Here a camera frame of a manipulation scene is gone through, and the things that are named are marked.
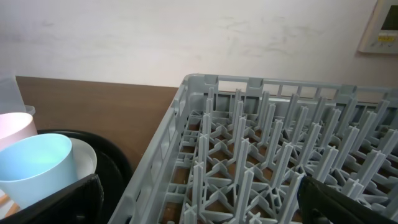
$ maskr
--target gray plastic dish rack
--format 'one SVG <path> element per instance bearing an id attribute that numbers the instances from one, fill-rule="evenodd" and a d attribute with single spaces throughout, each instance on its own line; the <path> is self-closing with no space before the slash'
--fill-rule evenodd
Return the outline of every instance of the gray plastic dish rack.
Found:
<path id="1" fill-rule="evenodd" d="M 397 108 L 398 89 L 188 75 L 109 223 L 300 223 L 305 175 L 398 220 Z"/>

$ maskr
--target white wall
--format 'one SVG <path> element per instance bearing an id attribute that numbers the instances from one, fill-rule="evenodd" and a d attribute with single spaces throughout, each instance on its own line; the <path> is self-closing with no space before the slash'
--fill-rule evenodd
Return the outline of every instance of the white wall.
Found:
<path id="1" fill-rule="evenodd" d="M 2 0 L 0 68 L 178 86 L 188 73 L 398 86 L 356 49 L 376 0 Z"/>

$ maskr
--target plastic cup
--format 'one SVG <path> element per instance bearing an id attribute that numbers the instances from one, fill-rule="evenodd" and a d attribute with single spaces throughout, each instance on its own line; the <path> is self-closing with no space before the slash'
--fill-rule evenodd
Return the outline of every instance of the plastic cup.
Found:
<path id="1" fill-rule="evenodd" d="M 0 151 L 0 189 L 21 208 L 76 182 L 72 142 L 61 134 L 40 134 Z"/>
<path id="2" fill-rule="evenodd" d="M 37 135 L 32 115 L 28 113 L 0 114 L 0 151 L 15 142 Z"/>

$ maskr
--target black tray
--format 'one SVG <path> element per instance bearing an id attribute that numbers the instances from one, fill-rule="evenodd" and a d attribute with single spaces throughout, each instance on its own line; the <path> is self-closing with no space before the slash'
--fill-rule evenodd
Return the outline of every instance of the black tray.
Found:
<path id="1" fill-rule="evenodd" d="M 99 135 L 85 131 L 45 129 L 37 132 L 63 134 L 87 142 L 93 147 L 97 155 L 95 173 L 98 174 L 104 191 L 104 202 L 98 223 L 107 223 L 132 177 L 131 166 L 120 148 Z"/>
<path id="2" fill-rule="evenodd" d="M 97 174 L 90 174 L 40 200 L 1 224 L 93 224 L 99 223 L 103 189 Z"/>

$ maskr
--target plastic container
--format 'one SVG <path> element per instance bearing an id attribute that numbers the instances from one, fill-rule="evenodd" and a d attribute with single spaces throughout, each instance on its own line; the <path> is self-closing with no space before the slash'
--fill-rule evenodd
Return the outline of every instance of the plastic container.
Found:
<path id="1" fill-rule="evenodd" d="M 33 115 L 35 108 L 33 106 L 25 106 L 15 75 L 11 72 L 0 71 L 0 114 L 12 112 L 23 112 Z"/>
<path id="2" fill-rule="evenodd" d="M 397 220 L 397 108 L 397 89 L 188 75 L 109 223 L 297 223 L 305 175 Z"/>
<path id="3" fill-rule="evenodd" d="M 97 157 L 94 149 L 82 140 L 75 138 L 70 138 L 70 140 L 72 142 L 72 151 L 77 172 L 77 179 L 81 180 L 90 174 L 94 174 L 97 166 Z M 4 192 L 0 190 L 0 198 L 3 195 Z M 0 204 L 0 220 L 6 217 L 7 214 L 12 215 L 13 212 L 18 212 L 19 208 L 11 210 L 13 204 L 14 201 L 12 200 L 8 200 L 2 205 Z"/>
<path id="4" fill-rule="evenodd" d="M 0 189 L 22 209 L 76 182 L 72 142 L 41 134 L 0 152 Z"/>
<path id="5" fill-rule="evenodd" d="M 0 151 L 15 142 L 37 135 L 29 113 L 0 114 Z"/>

